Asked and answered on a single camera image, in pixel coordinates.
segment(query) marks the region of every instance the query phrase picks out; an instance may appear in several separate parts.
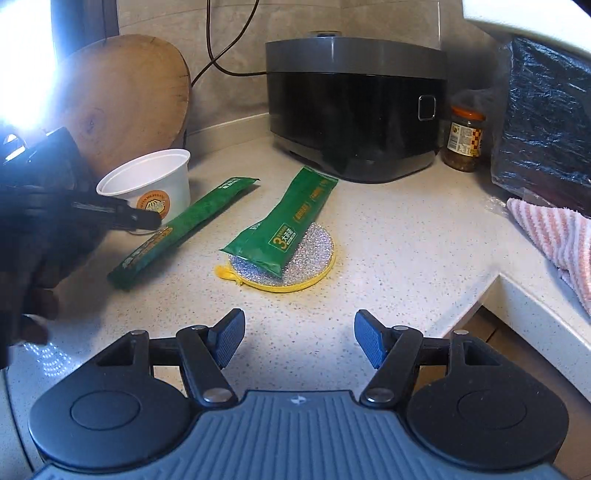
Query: wall tile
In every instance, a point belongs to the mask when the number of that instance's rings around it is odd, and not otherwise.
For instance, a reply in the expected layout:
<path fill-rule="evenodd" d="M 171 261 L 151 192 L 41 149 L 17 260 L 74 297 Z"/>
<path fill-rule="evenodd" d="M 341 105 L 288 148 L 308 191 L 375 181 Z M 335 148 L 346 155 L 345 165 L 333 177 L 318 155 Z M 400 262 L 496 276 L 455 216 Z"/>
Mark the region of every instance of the wall tile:
<path fill-rule="evenodd" d="M 212 7 L 253 5 L 255 0 L 212 0 Z M 311 5 L 340 8 L 341 0 L 261 0 L 260 5 Z M 118 0 L 119 26 L 206 7 L 206 0 Z"/>
<path fill-rule="evenodd" d="M 439 48 L 438 2 L 403 1 L 343 8 L 343 33 Z"/>
<path fill-rule="evenodd" d="M 498 42 L 464 20 L 462 0 L 441 0 L 441 49 L 447 52 L 450 93 L 493 84 Z"/>
<path fill-rule="evenodd" d="M 240 32 L 251 7 L 237 5 L 215 8 L 212 12 L 212 47 L 221 51 Z M 235 72 L 265 69 L 265 42 L 301 37 L 311 30 L 339 30 L 339 8 L 303 5 L 260 5 L 241 40 L 220 64 Z M 122 34 L 142 33 L 163 38 L 183 54 L 197 74 L 209 62 L 205 46 L 205 11 L 193 10 L 166 15 L 121 28 Z M 193 111 L 189 131 L 237 118 L 263 113 L 267 107 L 264 76 L 230 77 L 210 68 L 193 89 Z"/>
<path fill-rule="evenodd" d="M 350 8 L 362 7 L 363 5 L 390 4 L 396 2 L 419 3 L 423 1 L 437 2 L 438 0 L 340 0 L 340 6 L 341 8 Z"/>

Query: round cutting board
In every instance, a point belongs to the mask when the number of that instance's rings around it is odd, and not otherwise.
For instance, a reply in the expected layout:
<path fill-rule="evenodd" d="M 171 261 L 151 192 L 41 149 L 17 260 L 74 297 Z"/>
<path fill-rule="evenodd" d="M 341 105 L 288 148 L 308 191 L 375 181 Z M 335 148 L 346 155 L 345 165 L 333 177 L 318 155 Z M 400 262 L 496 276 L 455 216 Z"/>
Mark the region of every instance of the round cutting board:
<path fill-rule="evenodd" d="M 58 66 L 43 127 L 66 127 L 102 178 L 178 142 L 190 92 L 189 68 L 172 44 L 147 35 L 111 37 Z"/>

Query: glass jar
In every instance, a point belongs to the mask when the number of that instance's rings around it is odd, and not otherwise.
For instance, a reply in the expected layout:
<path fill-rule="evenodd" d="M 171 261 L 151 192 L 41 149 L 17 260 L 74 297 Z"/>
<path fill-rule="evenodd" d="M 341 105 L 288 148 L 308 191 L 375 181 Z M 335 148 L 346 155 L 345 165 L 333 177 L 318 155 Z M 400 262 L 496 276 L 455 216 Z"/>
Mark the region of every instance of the glass jar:
<path fill-rule="evenodd" d="M 452 125 L 443 161 L 460 171 L 474 171 L 480 162 L 480 143 L 486 116 L 474 110 L 452 106 Z"/>

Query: speckled countertop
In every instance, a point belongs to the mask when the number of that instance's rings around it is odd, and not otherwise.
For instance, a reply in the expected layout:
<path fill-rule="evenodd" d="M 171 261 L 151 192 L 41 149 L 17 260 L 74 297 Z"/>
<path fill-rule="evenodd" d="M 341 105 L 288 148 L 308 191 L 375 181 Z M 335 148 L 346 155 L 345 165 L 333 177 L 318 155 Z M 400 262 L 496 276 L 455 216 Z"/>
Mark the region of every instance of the speckled countertop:
<path fill-rule="evenodd" d="M 65 373 L 129 330 L 173 336 L 187 325 L 212 325 L 234 307 L 246 313 L 246 335 L 224 372 L 239 395 L 249 388 L 351 389 L 358 395 L 373 372 L 353 337 L 358 309 L 386 325 L 443 336 L 484 304 L 591 399 L 589 319 L 519 227 L 487 209 L 490 194 L 501 191 L 486 175 L 463 174 L 437 161 L 392 183 L 341 181 L 318 218 L 338 255 L 323 281 L 298 293 L 272 294 L 215 277 L 215 265 L 225 261 L 218 249 L 263 218 L 300 168 L 273 149 L 270 138 L 208 155 L 190 172 L 193 199 L 232 176 L 259 177 L 260 186 L 130 293 L 111 289 L 105 278 L 145 240 L 122 232 L 110 234 L 60 285 L 61 319 L 51 325 L 54 351 L 42 358 L 16 348 L 9 370 L 21 433 L 36 463 L 25 431 L 28 411 Z"/>

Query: green sachet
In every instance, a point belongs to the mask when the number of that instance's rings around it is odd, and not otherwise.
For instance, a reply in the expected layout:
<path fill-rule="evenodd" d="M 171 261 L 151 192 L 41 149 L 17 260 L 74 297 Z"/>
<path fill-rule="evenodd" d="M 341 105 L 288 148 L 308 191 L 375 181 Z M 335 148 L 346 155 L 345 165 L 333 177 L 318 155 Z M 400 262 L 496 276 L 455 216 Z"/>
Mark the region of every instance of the green sachet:
<path fill-rule="evenodd" d="M 304 167 L 261 222 L 242 231 L 222 252 L 237 255 L 275 277 L 291 259 L 338 180 Z"/>
<path fill-rule="evenodd" d="M 178 217 L 163 225 L 147 242 L 123 260 L 107 278 L 116 288 L 129 290 L 137 275 L 165 251 L 179 244 L 198 224 L 222 210 L 258 179 L 232 177 L 197 200 Z"/>

